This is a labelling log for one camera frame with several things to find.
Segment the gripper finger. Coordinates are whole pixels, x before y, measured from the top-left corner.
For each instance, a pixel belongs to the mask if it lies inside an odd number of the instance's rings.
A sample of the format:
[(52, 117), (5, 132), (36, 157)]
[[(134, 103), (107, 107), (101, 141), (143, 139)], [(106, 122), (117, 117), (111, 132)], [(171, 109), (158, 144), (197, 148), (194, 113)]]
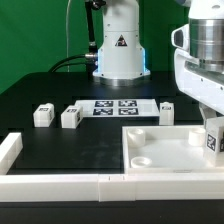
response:
[(207, 126), (209, 120), (217, 118), (216, 111), (203, 103), (199, 104), (199, 110), (203, 118), (204, 126)]

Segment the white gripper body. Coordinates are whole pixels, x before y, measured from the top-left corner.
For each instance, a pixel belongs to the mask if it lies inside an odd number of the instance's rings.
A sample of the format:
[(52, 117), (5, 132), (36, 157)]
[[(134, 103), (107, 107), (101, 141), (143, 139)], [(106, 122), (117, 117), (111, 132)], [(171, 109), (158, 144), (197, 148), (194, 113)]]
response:
[(224, 74), (199, 67), (199, 60), (189, 54), (189, 25), (171, 34), (174, 73), (178, 89), (207, 107), (224, 115)]

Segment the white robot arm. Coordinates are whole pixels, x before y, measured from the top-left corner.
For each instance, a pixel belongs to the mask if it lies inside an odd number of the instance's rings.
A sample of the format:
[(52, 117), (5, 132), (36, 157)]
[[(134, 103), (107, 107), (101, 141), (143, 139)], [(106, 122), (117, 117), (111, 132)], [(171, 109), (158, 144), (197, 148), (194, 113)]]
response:
[[(130, 85), (150, 75), (139, 41), (139, 0), (84, 0), (95, 80)], [(199, 102), (206, 127), (224, 127), (224, 0), (175, 0), (188, 23), (171, 33), (178, 89)]]

